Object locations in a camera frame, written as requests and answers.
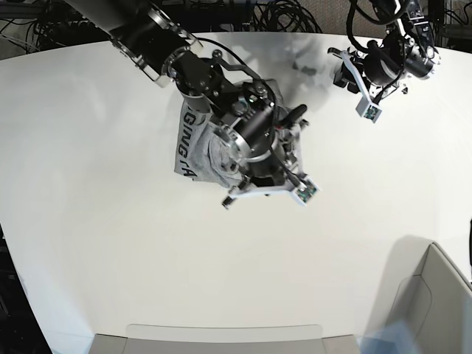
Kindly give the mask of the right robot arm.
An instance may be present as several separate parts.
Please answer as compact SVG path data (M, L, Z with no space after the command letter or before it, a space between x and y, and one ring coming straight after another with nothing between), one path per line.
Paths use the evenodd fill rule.
M159 86L174 83L183 97L175 171L227 188L239 198L289 194L306 204L317 186L302 167L300 135L307 108L287 108L276 81L242 60L228 63L217 44L208 58L203 41L152 1L72 1L111 43Z

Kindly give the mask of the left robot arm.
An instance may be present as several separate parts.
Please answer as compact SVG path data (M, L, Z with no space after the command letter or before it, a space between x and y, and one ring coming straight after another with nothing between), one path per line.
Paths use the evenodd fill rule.
M333 84L357 94L365 85L376 104L400 88L400 82L411 75L425 80L440 62L431 25L423 15L418 1L372 1L375 18L365 13L357 1L350 2L346 20L347 37L352 49L347 59L335 71ZM353 34L355 15L383 27L386 36L379 42L370 40L363 45ZM349 65L360 74L361 84Z

